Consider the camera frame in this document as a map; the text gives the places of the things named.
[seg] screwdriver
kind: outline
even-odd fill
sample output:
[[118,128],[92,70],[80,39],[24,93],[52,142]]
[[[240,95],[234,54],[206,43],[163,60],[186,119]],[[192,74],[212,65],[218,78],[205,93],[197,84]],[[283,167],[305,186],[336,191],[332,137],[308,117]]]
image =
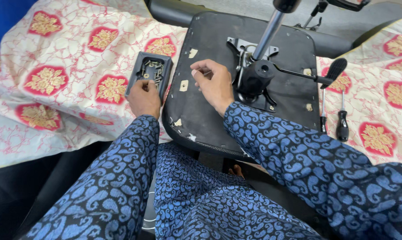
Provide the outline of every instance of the screwdriver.
[[321,120],[321,132],[327,134],[327,129],[325,127],[325,124],[327,123],[327,118],[325,116],[325,89],[323,90],[324,92],[322,93],[322,114],[320,117]]
[[346,122],[347,112],[345,111],[345,90],[342,91],[342,95],[342,109],[339,111],[339,122],[337,123],[336,136],[339,141],[347,142],[347,139],[349,138],[349,127]]

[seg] floor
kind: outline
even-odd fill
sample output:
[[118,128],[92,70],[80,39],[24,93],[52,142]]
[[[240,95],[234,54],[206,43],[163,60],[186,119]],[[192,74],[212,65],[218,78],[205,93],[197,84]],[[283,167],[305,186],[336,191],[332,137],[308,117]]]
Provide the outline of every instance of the floor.
[[[182,0],[187,3],[204,5],[220,12],[233,13],[252,18],[269,20],[273,12],[273,0]],[[302,0],[294,13],[287,14],[283,24],[294,26],[304,23],[310,17],[318,0]],[[402,18],[402,6],[395,3],[377,3],[353,12],[329,5],[324,13],[318,13],[308,26],[322,25],[318,32],[340,36],[354,41],[364,32],[389,20]]]

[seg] black screwdriver handle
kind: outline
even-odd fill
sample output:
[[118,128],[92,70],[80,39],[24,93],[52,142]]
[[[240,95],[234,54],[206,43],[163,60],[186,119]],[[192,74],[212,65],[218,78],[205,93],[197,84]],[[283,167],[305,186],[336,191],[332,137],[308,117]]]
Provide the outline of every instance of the black screwdriver handle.
[[327,133],[327,128],[325,127],[326,123],[327,123],[327,118],[326,117],[320,117],[320,120],[321,120],[321,132]]
[[346,111],[339,111],[336,135],[337,139],[341,142],[347,142],[347,139],[349,139],[349,127],[347,126],[346,115]]

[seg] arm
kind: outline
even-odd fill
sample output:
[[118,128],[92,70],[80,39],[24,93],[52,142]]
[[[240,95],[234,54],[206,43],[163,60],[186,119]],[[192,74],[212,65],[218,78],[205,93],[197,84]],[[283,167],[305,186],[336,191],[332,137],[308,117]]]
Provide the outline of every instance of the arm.
[[150,95],[133,88],[129,102],[138,117],[22,239],[138,236],[155,171],[160,99],[155,86]]
[[372,166],[361,152],[318,131],[234,102],[223,65],[207,59],[191,68],[226,131],[280,184],[328,217],[342,239],[402,240],[402,164]]

